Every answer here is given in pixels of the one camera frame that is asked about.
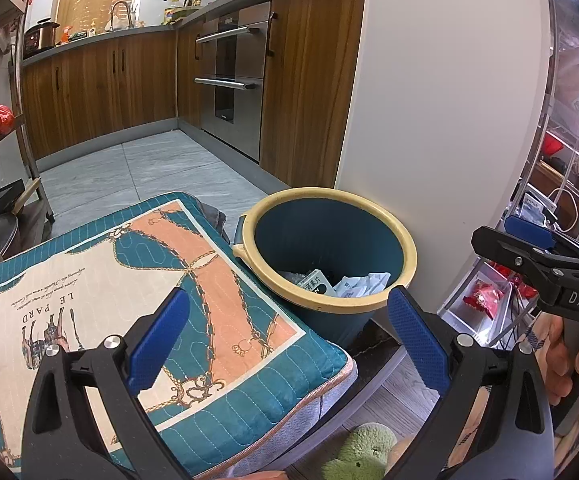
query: faucet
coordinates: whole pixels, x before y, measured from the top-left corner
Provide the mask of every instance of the faucet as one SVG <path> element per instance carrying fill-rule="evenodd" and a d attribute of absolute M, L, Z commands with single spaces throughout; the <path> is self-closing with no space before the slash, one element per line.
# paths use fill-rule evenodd
<path fill-rule="evenodd" d="M 118 4 L 123 4 L 125 6 L 127 9 L 127 21 L 129 22 L 129 28 L 134 28 L 134 22 L 131 19 L 131 8 L 129 7 L 129 4 L 125 0 L 119 0 L 111 6 L 111 10 L 109 11 L 111 14 L 111 20 L 109 21 L 109 28 L 111 31 L 114 30 L 114 10 Z"/>

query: oven handle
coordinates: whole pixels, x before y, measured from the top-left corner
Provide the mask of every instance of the oven handle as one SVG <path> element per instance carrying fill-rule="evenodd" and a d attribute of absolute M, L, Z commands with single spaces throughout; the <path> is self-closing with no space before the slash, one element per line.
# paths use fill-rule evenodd
<path fill-rule="evenodd" d="M 196 39 L 196 43 L 207 43 L 208 41 L 221 40 L 222 38 L 229 38 L 230 36 L 240 36 L 241 34 L 258 34 L 260 29 L 258 27 L 250 27 L 245 25 L 244 27 L 234 28 L 234 30 L 226 30 L 224 32 L 217 32 L 215 34 L 209 34 L 208 36 L 201 36 Z"/>
<path fill-rule="evenodd" d="M 204 77 L 197 77 L 194 83 L 201 85 L 223 86 L 225 88 L 233 88 L 234 90 L 253 90 L 256 88 L 256 83 L 237 83 L 236 81 L 225 81 L 224 79 L 205 79 Z"/>

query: yellow bin rim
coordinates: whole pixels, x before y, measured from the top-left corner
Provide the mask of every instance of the yellow bin rim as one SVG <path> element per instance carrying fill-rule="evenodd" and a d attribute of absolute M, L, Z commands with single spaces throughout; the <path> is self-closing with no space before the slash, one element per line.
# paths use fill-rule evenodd
<path fill-rule="evenodd" d="M 272 269 L 265 259 L 263 259 L 260 252 L 258 252 L 258 247 L 256 247 L 254 240 L 255 226 L 258 220 L 273 207 L 300 198 L 329 198 L 345 202 L 364 209 L 387 225 L 394 235 L 396 235 L 396 238 L 398 238 L 403 248 L 403 270 L 398 279 L 378 294 L 365 296 L 363 298 L 333 298 L 304 290 L 304 288 L 294 285 Z M 353 193 L 326 187 L 297 187 L 287 189 L 265 197 L 242 216 L 245 216 L 242 225 L 242 243 L 233 245 L 234 255 L 242 259 L 242 261 L 253 270 L 254 274 L 276 294 L 304 308 L 319 310 L 320 312 L 329 312 L 331 314 L 361 314 L 362 312 L 371 312 L 387 304 L 387 296 L 394 286 L 409 286 L 416 272 L 418 255 L 416 253 L 416 245 L 409 231 L 407 231 L 405 226 L 387 209 Z"/>

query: bin handle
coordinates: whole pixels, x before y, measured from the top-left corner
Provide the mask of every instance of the bin handle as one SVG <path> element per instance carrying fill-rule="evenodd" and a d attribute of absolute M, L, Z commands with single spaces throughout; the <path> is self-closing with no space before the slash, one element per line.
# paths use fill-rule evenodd
<path fill-rule="evenodd" d="M 245 250 L 245 245 L 242 242 L 242 227 L 245 224 L 246 216 L 247 213 L 240 216 L 240 218 L 238 219 L 238 225 L 236 226 L 236 234 L 234 235 L 234 244 L 232 245 L 232 252 L 234 253 L 234 256 L 236 256 L 236 258 L 240 258 L 244 262 L 244 264 L 250 267 L 251 269 L 252 266 L 249 254 L 247 254 L 247 250 Z"/>

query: tile floor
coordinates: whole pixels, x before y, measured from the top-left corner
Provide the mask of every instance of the tile floor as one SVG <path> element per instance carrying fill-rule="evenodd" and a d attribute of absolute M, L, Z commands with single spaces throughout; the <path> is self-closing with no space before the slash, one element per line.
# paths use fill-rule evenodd
<path fill-rule="evenodd" d="M 174 130 L 92 153 L 42 173 L 58 236 L 155 195 L 184 191 L 219 208 L 233 239 L 239 216 L 265 193 L 182 131 Z M 438 395 L 425 388 L 407 356 L 376 393 L 332 436 L 287 469 L 291 480 L 320 480 L 345 437 L 365 422 L 381 422 L 399 438 L 415 433 Z"/>
<path fill-rule="evenodd" d="M 42 173 L 56 216 L 52 236 L 153 196 L 184 191 L 219 208 L 225 231 L 266 194 L 182 131 L 112 146 Z"/>

